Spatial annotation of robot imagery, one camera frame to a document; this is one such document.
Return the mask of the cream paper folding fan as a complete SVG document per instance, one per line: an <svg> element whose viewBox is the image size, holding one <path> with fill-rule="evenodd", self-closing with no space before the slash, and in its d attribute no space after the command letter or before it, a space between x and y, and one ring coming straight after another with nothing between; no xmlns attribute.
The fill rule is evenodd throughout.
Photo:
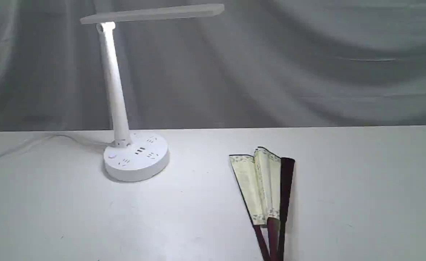
<svg viewBox="0 0 426 261"><path fill-rule="evenodd" d="M284 260L295 160L257 147L253 155L229 155L229 162L262 258Z"/></svg>

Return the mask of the white desk lamp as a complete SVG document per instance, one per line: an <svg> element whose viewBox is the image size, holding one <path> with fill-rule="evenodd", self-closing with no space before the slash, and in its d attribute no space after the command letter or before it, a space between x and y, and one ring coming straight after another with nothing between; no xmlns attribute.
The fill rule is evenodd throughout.
<svg viewBox="0 0 426 261"><path fill-rule="evenodd" d="M97 13L80 19L99 33L102 63L114 141L103 153L107 174L119 182L140 182L159 174L170 161L167 141L153 132L129 128L113 32L118 22L212 17L225 10L222 3L179 5L131 11Z"/></svg>

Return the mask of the grey fabric backdrop curtain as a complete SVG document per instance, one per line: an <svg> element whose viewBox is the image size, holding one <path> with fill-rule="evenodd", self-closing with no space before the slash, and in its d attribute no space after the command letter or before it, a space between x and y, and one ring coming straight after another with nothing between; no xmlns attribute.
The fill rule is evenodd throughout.
<svg viewBox="0 0 426 261"><path fill-rule="evenodd" d="M110 129L96 13L206 0L0 0L0 132ZM223 0L117 23L130 129L426 125L426 0Z"/></svg>

